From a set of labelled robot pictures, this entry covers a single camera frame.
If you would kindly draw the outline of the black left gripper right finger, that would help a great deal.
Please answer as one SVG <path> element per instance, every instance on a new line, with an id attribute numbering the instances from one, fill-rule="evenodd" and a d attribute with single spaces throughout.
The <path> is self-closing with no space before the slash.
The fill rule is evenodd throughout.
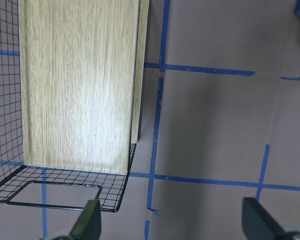
<path id="1" fill-rule="evenodd" d="M 247 240 L 281 240 L 286 234 L 254 197 L 242 199 L 241 227 Z"/>

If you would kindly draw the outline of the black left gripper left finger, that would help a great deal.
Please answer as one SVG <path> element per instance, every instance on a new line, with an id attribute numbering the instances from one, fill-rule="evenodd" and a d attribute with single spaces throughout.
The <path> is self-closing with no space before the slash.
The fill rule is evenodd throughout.
<path id="1" fill-rule="evenodd" d="M 69 236 L 73 240 L 99 240 L 102 232 L 101 209 L 99 199 L 89 200 Z"/>

